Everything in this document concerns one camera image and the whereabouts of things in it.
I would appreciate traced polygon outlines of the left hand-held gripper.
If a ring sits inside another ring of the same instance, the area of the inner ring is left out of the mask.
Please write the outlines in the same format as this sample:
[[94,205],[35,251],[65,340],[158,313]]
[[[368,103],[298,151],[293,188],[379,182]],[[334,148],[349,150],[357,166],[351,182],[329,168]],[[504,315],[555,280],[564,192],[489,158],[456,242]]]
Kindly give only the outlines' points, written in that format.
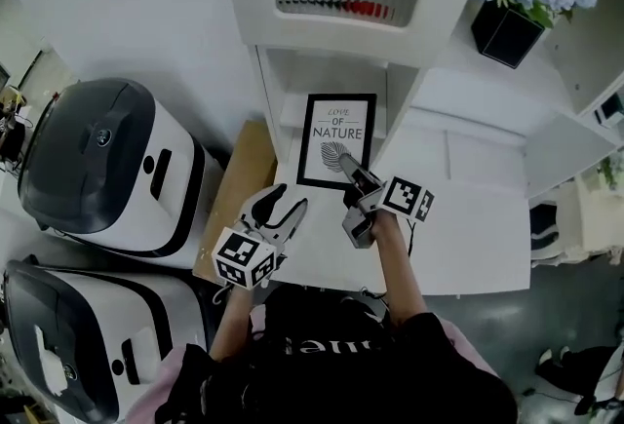
[[234,226],[223,229],[213,250],[214,268],[221,279],[243,289],[254,289],[279,268],[286,242],[308,208],[308,199],[303,198],[278,225],[268,224],[287,188],[286,183],[278,183],[261,189],[243,204]]

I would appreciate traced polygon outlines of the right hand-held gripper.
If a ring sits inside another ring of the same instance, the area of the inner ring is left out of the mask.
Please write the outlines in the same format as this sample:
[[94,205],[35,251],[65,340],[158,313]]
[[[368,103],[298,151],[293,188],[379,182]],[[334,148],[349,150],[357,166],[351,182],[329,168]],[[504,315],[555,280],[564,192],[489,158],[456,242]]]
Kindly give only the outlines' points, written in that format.
[[347,213],[342,228],[356,249],[374,243],[371,230],[379,211],[393,213],[411,227],[427,218],[434,194],[426,188],[397,176],[382,181],[348,153],[339,156],[339,165],[350,183],[344,191]]

